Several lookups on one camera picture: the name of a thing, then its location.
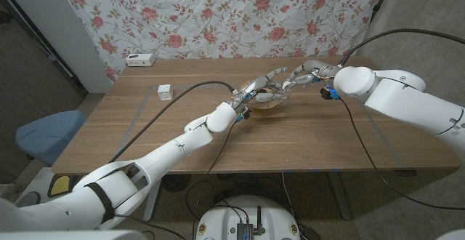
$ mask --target wooden table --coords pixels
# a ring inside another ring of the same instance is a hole
[[[309,58],[247,58],[222,60],[160,60],[148,68],[126,68],[69,146],[54,163],[57,174],[82,175],[106,164],[169,101],[160,101],[160,84],[174,86],[174,96],[201,81],[225,81],[234,88],[287,66],[293,70]],[[332,65],[340,57],[313,58]],[[373,67],[364,57],[347,65]],[[283,81],[288,72],[276,77]],[[212,173],[316,172],[372,170],[352,128],[344,105],[324,100],[322,84],[297,87],[283,112],[272,119],[242,120],[232,130]],[[136,159],[183,133],[191,120],[211,113],[230,99],[219,85],[199,87],[173,104],[120,157]],[[443,142],[419,129],[380,116],[355,99],[345,99],[366,147],[379,169],[456,168],[461,162]],[[187,156],[171,173],[206,173],[227,132]]]

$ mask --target floral curtain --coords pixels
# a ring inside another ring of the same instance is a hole
[[[129,53],[157,59],[343,55],[377,0],[70,0],[115,81]]]

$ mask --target small white box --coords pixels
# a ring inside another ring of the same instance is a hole
[[[154,54],[129,54],[126,58],[129,66],[151,66],[155,62]]]
[[[173,89],[170,84],[162,84],[158,87],[158,96],[160,100],[172,100],[173,99]]]

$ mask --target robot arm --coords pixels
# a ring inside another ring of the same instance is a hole
[[[185,133],[140,159],[115,161],[84,177],[72,193],[45,204],[17,208],[0,199],[0,231],[69,231],[111,229],[142,203],[152,186],[189,153],[209,144],[212,132],[223,132],[229,124],[247,118],[246,103],[264,87],[274,86],[271,78],[285,68],[251,81],[234,91],[231,101],[214,112],[190,122]]]
[[[302,72],[311,73],[296,77]],[[464,108],[424,93],[426,83],[412,73],[352,66],[340,68],[309,60],[293,71],[283,88],[292,89],[297,84],[320,80],[328,82],[329,86],[325,87],[328,91],[356,98],[385,116],[423,129],[451,148],[465,151],[465,134],[461,131],[465,128]]]

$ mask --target power strip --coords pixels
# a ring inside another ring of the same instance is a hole
[[[129,66],[151,66],[155,62],[154,54],[129,54],[126,58]]]

